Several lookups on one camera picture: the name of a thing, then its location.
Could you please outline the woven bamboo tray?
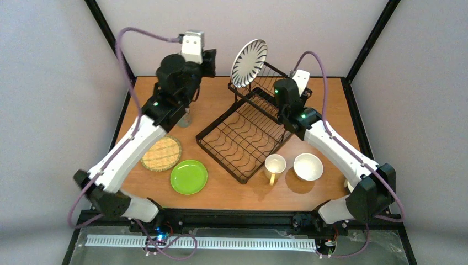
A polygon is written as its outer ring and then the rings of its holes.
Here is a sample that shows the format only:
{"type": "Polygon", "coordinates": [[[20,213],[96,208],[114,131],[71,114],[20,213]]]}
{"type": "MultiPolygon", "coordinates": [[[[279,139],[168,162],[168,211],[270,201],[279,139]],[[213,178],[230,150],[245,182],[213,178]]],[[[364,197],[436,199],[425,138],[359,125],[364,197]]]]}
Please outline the woven bamboo tray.
{"type": "Polygon", "coordinates": [[[162,172],[175,166],[182,156],[182,146],[178,139],[170,135],[158,140],[143,155],[142,165],[154,172],[162,172]]]}

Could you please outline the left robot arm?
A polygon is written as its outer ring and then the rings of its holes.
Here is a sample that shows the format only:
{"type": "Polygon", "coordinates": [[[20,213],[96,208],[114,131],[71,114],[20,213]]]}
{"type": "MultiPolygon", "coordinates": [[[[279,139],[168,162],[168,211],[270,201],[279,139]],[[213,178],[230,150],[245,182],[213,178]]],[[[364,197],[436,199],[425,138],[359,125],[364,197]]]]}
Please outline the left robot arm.
{"type": "Polygon", "coordinates": [[[198,98],[201,80],[216,75],[216,50],[201,53],[201,62],[187,61],[180,54],[166,56],[156,71],[153,94],[140,108],[129,131],[112,150],[88,171],[79,169],[75,183],[100,212],[110,218],[152,222],[161,207],[150,198],[122,190],[129,172],[143,155],[162,139],[186,114],[198,98]]]}

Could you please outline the black wire dish rack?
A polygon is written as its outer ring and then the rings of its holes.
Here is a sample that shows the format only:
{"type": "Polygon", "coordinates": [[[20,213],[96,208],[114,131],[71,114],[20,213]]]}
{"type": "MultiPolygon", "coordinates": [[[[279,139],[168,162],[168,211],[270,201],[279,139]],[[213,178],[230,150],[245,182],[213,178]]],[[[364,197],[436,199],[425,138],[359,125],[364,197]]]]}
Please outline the black wire dish rack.
{"type": "Polygon", "coordinates": [[[278,122],[273,83],[287,74],[265,63],[247,85],[227,88],[234,103],[196,135],[197,144],[236,181],[246,184],[292,136],[278,122]]]}

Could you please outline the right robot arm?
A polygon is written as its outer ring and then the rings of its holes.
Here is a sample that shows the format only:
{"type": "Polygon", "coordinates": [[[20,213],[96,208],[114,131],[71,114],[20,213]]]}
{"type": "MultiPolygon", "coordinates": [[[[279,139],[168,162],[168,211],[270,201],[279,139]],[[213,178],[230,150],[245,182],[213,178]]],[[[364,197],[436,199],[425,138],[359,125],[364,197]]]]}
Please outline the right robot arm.
{"type": "Polygon", "coordinates": [[[366,224],[380,216],[395,199],[396,171],[357,151],[335,132],[314,108],[305,107],[306,96],[296,82],[284,78],[274,82],[278,120],[284,128],[324,154],[354,188],[350,195],[323,203],[318,214],[326,224],[354,219],[366,224]]]}

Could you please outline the blue striped white plate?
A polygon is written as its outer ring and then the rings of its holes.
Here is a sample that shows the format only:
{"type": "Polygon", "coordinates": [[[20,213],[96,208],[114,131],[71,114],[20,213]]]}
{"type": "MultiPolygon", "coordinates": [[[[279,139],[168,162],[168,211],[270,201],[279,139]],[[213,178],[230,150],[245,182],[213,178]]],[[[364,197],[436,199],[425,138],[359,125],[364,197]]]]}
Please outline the blue striped white plate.
{"type": "Polygon", "coordinates": [[[231,84],[236,88],[247,87],[263,68],[268,53],[263,39],[248,42],[236,56],[231,67],[231,84]]]}

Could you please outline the green plate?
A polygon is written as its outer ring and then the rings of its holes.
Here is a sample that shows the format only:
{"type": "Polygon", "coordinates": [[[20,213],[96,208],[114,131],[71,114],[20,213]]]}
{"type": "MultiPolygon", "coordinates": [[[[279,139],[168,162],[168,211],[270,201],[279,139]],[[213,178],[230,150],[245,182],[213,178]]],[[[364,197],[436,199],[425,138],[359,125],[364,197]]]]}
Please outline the green plate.
{"type": "Polygon", "coordinates": [[[182,195],[193,195],[201,191],[208,181],[206,167],[197,160],[185,160],[172,170],[170,183],[172,188],[182,195]]]}

